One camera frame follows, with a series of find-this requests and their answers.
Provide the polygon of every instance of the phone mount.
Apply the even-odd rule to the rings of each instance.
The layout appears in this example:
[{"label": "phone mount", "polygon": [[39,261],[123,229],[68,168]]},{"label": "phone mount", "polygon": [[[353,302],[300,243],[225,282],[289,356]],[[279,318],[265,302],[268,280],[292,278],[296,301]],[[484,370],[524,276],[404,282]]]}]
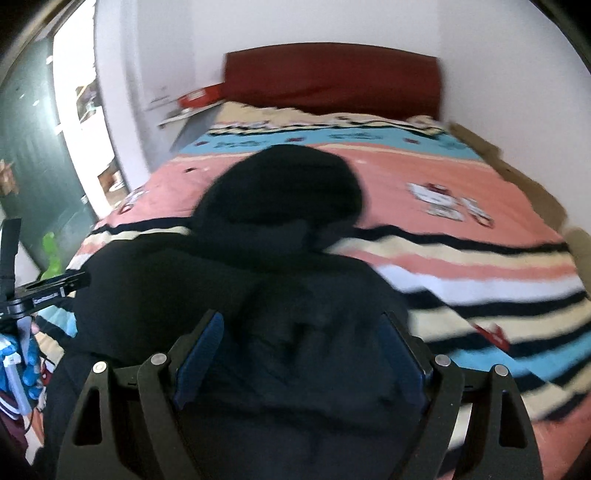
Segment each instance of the phone mount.
[{"label": "phone mount", "polygon": [[15,259],[21,233],[21,219],[2,222],[0,242],[0,332],[14,327],[16,320],[56,304],[70,293],[87,287],[86,272],[67,273],[15,288]]}]

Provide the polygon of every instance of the screw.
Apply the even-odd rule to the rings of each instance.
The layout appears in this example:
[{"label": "screw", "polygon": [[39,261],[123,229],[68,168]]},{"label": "screw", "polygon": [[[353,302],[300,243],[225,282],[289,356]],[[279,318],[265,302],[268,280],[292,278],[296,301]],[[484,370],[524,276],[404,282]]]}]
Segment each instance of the screw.
[{"label": "screw", "polygon": [[92,367],[92,371],[95,374],[101,374],[102,372],[104,372],[105,370],[107,370],[107,363],[106,362],[97,362],[94,364],[94,366]]},{"label": "screw", "polygon": [[155,353],[150,361],[152,365],[162,365],[166,361],[166,355],[164,353]]},{"label": "screw", "polygon": [[452,361],[447,355],[437,355],[435,357],[435,363],[440,367],[449,367],[452,364]]},{"label": "screw", "polygon": [[495,365],[495,373],[502,377],[509,375],[509,369],[505,365]]}]

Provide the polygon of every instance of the red box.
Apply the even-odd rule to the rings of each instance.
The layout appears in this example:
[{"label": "red box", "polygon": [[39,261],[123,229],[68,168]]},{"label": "red box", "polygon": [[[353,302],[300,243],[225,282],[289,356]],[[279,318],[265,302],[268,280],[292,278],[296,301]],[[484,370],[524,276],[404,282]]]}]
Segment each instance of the red box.
[{"label": "red box", "polygon": [[202,108],[222,99],[222,84],[210,85],[183,95],[178,99],[181,108]]}]

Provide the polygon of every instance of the striped blanket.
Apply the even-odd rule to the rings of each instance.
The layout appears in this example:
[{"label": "striped blanket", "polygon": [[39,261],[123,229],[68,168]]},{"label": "striped blanket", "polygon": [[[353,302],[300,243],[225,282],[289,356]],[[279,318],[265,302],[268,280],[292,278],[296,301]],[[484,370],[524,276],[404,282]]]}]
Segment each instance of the striped blanket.
[{"label": "striped blanket", "polygon": [[[538,421],[547,478],[556,478],[591,432],[591,301],[567,245],[522,192],[429,119],[314,116],[226,103],[206,135],[96,226],[70,268],[114,240],[187,234],[195,204],[216,177],[284,142],[348,162],[364,189],[365,211],[355,235],[331,253],[370,263],[400,291],[411,310],[411,333],[434,353],[461,367],[506,365]],[[46,334],[58,325],[74,335],[73,314],[54,308],[40,317],[41,347],[45,342],[59,360]],[[452,454],[463,442],[469,414],[463,407]],[[549,435],[558,438],[563,425],[570,429],[568,445]]]}]

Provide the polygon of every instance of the cartoon print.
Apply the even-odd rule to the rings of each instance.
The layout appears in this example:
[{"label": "cartoon print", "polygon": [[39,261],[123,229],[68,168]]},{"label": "cartoon print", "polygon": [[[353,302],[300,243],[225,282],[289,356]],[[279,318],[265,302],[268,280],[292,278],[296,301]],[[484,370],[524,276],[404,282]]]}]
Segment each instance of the cartoon print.
[{"label": "cartoon print", "polygon": [[487,228],[493,228],[495,226],[495,221],[490,217],[490,215],[488,215],[478,206],[478,202],[475,199],[463,198],[462,203],[468,210],[468,213],[470,213],[474,220],[476,220],[479,224]]},{"label": "cartoon print", "polygon": [[423,186],[409,183],[408,188],[416,198],[429,204],[429,215],[449,218],[456,222],[464,221],[463,214],[455,209],[458,205],[456,198],[443,185],[427,183]]},{"label": "cartoon print", "polygon": [[425,185],[417,185],[416,183],[408,183],[408,189],[418,199],[430,204],[427,209],[429,215],[440,216],[456,220],[464,221],[464,214],[458,211],[458,207],[465,207],[468,214],[479,225],[487,228],[494,228],[495,221],[490,215],[478,206],[478,202],[473,198],[461,198],[458,201],[451,191],[443,186],[433,183],[426,183]]},{"label": "cartoon print", "polygon": [[121,215],[122,213],[129,212],[134,207],[138,199],[145,193],[148,193],[148,191],[144,190],[143,187],[140,187],[135,189],[129,195],[127,195],[127,197],[125,197],[125,200],[123,200],[123,202],[121,203],[121,207],[119,207],[119,215]]}]

